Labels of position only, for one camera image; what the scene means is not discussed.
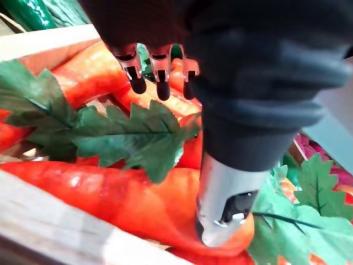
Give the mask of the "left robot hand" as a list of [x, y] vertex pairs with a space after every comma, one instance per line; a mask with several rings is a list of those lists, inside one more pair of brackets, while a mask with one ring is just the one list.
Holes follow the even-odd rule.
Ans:
[[202, 104], [195, 225], [223, 246], [250, 213], [266, 174], [294, 135], [317, 123], [314, 97], [350, 78], [351, 1], [80, 1], [142, 94], [137, 44], [148, 50], [161, 100], [170, 50], [183, 52], [184, 97]]

